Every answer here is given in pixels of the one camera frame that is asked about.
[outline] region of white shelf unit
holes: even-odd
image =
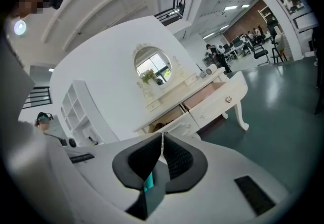
[[[63,99],[61,112],[79,147],[92,146],[89,137],[99,145],[118,141],[97,109],[84,81],[72,81]]]

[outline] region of brick wall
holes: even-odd
[[[235,37],[241,35],[242,33],[247,34],[248,31],[253,31],[253,28],[258,28],[260,25],[264,33],[268,31],[267,23],[262,18],[258,10],[266,7],[263,0],[259,0],[249,11],[238,19],[230,28],[224,32],[225,38],[231,42]]]

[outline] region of drawer knob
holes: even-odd
[[[226,102],[228,102],[228,103],[232,102],[232,97],[227,97]]]

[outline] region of open drawer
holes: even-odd
[[[171,135],[191,136],[199,130],[197,123],[194,121],[189,112],[177,106],[158,120],[149,125],[148,133],[152,132],[169,132]]]
[[[236,73],[227,82],[220,85],[214,85],[209,90],[210,94],[196,93],[197,97],[190,97],[184,102],[189,113],[198,124],[199,128],[204,127],[219,115],[237,104],[248,92],[248,86],[245,82],[242,72]]]

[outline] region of round mirror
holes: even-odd
[[[143,47],[135,55],[135,69],[144,83],[155,81],[163,85],[171,77],[171,63],[156,47]]]

